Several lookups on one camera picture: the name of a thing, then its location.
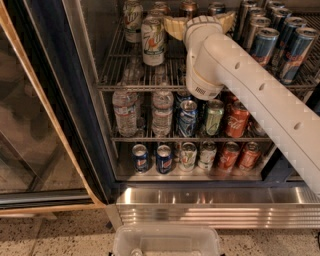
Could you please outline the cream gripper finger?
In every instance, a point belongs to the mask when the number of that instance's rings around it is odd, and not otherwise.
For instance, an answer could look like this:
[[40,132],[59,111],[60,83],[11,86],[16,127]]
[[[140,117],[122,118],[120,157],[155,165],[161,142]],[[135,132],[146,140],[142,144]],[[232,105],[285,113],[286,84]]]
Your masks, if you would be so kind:
[[182,41],[185,24],[187,23],[186,17],[164,17],[164,27],[166,32],[173,38]]
[[228,11],[226,13],[217,14],[216,17],[221,23],[223,33],[226,34],[234,24],[236,13],[234,11]]

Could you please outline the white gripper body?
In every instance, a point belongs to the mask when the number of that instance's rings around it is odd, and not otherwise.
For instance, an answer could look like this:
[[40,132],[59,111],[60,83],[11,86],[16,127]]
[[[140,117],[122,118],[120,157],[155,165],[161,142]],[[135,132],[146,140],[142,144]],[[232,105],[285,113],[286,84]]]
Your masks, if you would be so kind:
[[187,50],[212,34],[221,34],[222,25],[216,17],[201,15],[190,19],[184,27],[183,42]]

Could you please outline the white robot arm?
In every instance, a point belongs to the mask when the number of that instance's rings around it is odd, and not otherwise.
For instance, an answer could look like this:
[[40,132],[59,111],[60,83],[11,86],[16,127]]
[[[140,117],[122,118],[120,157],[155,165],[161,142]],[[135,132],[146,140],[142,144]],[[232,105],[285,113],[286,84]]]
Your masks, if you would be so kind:
[[187,90],[210,100],[228,88],[320,196],[320,117],[228,37],[219,19],[166,16],[164,27],[187,49]]

